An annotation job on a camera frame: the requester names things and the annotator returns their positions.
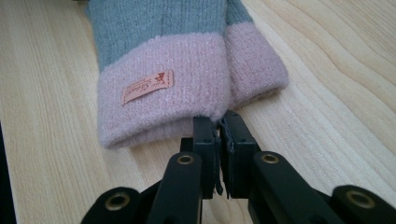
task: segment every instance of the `light wood surface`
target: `light wood surface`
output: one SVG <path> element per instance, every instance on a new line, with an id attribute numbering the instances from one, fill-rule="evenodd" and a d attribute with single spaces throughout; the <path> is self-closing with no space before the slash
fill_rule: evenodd
<path id="1" fill-rule="evenodd" d="M 395 1 L 246 0 L 290 72 L 239 112 L 262 149 L 314 188 L 371 190 L 396 206 Z M 0 119 L 19 223 L 79 223 L 97 197 L 162 178 L 179 139 L 106 150 L 83 6 L 0 0 Z M 204 223 L 251 223 L 246 200 L 204 202 Z"/>

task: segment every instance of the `brass screw hole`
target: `brass screw hole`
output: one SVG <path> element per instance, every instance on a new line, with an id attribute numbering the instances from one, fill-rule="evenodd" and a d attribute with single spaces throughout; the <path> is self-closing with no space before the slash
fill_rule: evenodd
<path id="1" fill-rule="evenodd" d="M 189 155 L 183 155 L 177 158 L 177 162 L 182 165 L 188 165 L 194 162 L 194 158 Z"/>
<path id="2" fill-rule="evenodd" d="M 350 202 L 354 203 L 355 205 L 370 209 L 375 207 L 375 202 L 372 198 L 367 196 L 364 193 L 361 193 L 356 190 L 350 190 L 346 193 L 346 197 L 349 199 Z"/>
<path id="3" fill-rule="evenodd" d="M 279 159 L 276 156 L 274 156 L 274 155 L 264 154 L 264 155 L 262 155 L 262 161 L 274 164 L 274 163 L 278 163 Z"/>
<path id="4" fill-rule="evenodd" d="M 109 211 L 118 211 L 128 205 L 129 201 L 131 201 L 131 198 L 127 193 L 117 192 L 107 199 L 106 209 Z"/>

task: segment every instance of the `wooden table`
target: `wooden table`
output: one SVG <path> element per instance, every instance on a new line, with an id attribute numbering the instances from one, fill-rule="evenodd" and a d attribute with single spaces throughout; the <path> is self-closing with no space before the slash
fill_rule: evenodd
<path id="1" fill-rule="evenodd" d="M 246 0 L 290 72 L 279 95 L 239 112 L 262 149 L 314 188 L 353 184 L 396 206 L 394 1 Z M 162 178 L 180 139 L 106 150 L 83 5 L 0 0 L 0 119 L 19 223 L 78 223 L 118 186 Z M 251 223 L 246 200 L 204 202 L 204 223 Z"/>

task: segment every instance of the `knit texture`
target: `knit texture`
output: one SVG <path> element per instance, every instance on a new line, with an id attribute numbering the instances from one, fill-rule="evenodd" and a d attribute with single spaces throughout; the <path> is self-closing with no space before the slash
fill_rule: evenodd
<path id="1" fill-rule="evenodd" d="M 225 1 L 91 0 L 101 71 L 98 132 L 107 148 L 191 135 L 192 118 L 217 120 L 230 102 Z M 174 86 L 122 105 L 125 87 L 172 70 Z"/>
<path id="2" fill-rule="evenodd" d="M 225 45 L 231 73 L 232 100 L 237 108 L 284 89 L 288 71 L 255 27 L 240 0 L 227 1 Z"/>

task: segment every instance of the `orange fabric tag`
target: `orange fabric tag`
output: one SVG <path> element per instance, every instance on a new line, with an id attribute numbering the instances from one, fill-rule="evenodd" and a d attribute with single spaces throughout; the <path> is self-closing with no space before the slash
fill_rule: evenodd
<path id="1" fill-rule="evenodd" d="M 163 88 L 169 88 L 173 86 L 173 71 L 168 70 L 161 73 L 155 73 L 138 80 L 126 87 L 122 93 L 122 105 L 126 105 L 128 102 Z"/>

